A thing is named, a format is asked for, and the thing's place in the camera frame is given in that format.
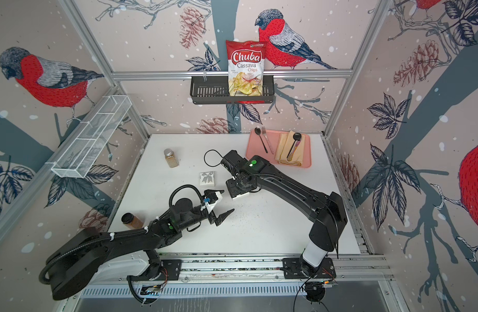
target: metal grate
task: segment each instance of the metal grate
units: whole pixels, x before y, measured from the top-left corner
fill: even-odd
[[[126,95],[105,99],[93,118],[82,122],[85,128],[52,167],[59,177],[84,178],[132,105]]]
[[[303,282],[265,282],[265,283],[220,283],[220,284],[168,284],[156,295],[142,297],[193,298],[227,296],[295,296]],[[141,286],[134,285],[137,294]],[[300,296],[306,295],[304,289]],[[81,298],[124,298],[131,297],[128,285],[89,285],[81,293]]]

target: bullfinch illustration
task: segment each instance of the bullfinch illustration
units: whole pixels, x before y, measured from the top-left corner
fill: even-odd
[[[86,90],[95,79],[104,77],[65,62],[44,59],[21,47],[11,47],[1,53],[0,67],[5,78],[14,77],[18,84],[43,104],[70,107],[73,116],[66,124],[80,120],[74,117],[74,106],[84,97],[88,98]]]
[[[439,185],[432,185],[437,188],[442,198],[442,203],[437,207],[438,209],[444,207],[444,201],[458,205],[466,210],[473,222],[478,226],[478,146],[466,154],[459,167],[459,188],[461,189],[460,200],[453,200],[445,197],[444,194],[442,194]],[[457,239],[462,241],[473,253],[473,258],[467,259],[470,262],[476,262],[477,257],[475,254],[478,251],[478,245],[471,246],[460,236],[457,237]]]
[[[316,63],[327,69],[335,69],[324,63],[306,44],[305,39],[289,27],[282,13],[277,9],[266,9],[258,15],[260,41],[267,42],[266,58],[277,66],[294,69],[298,64]]]

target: pine cone illustration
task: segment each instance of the pine cone illustration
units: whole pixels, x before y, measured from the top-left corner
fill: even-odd
[[[347,155],[347,157],[340,155],[339,165],[341,167],[341,171],[343,172],[343,178],[345,178],[348,188],[351,192],[353,192],[360,182],[357,166],[353,163],[353,161],[350,160],[350,155]]]
[[[393,84],[400,82],[404,87],[407,84],[422,81],[438,62],[438,44],[428,40],[414,49],[407,62],[402,63],[400,69],[393,75]]]
[[[236,131],[233,127],[230,126],[229,122],[223,118],[215,117],[213,119],[201,120],[199,122],[199,128],[196,128],[196,131],[199,133],[229,133],[231,131]]]
[[[81,218],[78,227],[80,229],[94,227],[99,232],[103,231],[111,213],[110,208],[107,204],[98,204],[95,208],[86,212],[85,216]]]
[[[191,45],[196,46],[199,39],[203,37],[205,33],[205,18],[195,8],[187,7],[184,9],[184,13],[180,15],[180,44],[187,50]]]

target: fork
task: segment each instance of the fork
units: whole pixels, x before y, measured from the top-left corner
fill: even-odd
[[[273,152],[272,145],[270,144],[270,141],[268,140],[268,137],[267,137],[267,130],[265,129],[265,127],[262,127],[262,128],[261,128],[261,134],[263,134],[263,136],[264,136],[264,137],[265,137],[265,139],[267,140],[268,147],[270,148],[270,151],[272,152],[272,154],[275,154],[275,153]]]

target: table surface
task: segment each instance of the table surface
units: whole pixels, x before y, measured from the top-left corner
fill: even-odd
[[[298,182],[325,194],[339,193],[327,153],[320,135],[311,134],[312,166],[298,168],[275,165],[280,171]],[[246,154],[249,134],[153,134],[131,179],[122,202],[113,218],[109,231],[125,231],[121,217],[131,212],[144,219],[145,224],[168,209],[171,193],[183,184],[195,185],[201,193],[206,189],[225,190],[223,200],[215,208],[218,216],[230,209],[230,214],[220,225],[203,221],[192,233],[170,246],[158,249],[166,253],[221,253],[221,254],[300,254],[308,243],[312,227],[298,209],[278,196],[261,190],[258,193],[232,200],[225,186],[230,173],[223,167],[208,167],[203,156],[216,149],[222,155],[236,150]],[[180,165],[170,168],[163,151],[171,148]],[[218,164],[221,157],[215,152],[206,156],[210,165]],[[215,186],[200,186],[200,172],[215,172]],[[177,193],[173,202],[187,197],[194,206],[199,199],[192,189]],[[360,254],[355,235],[348,223],[339,239],[339,253]]]

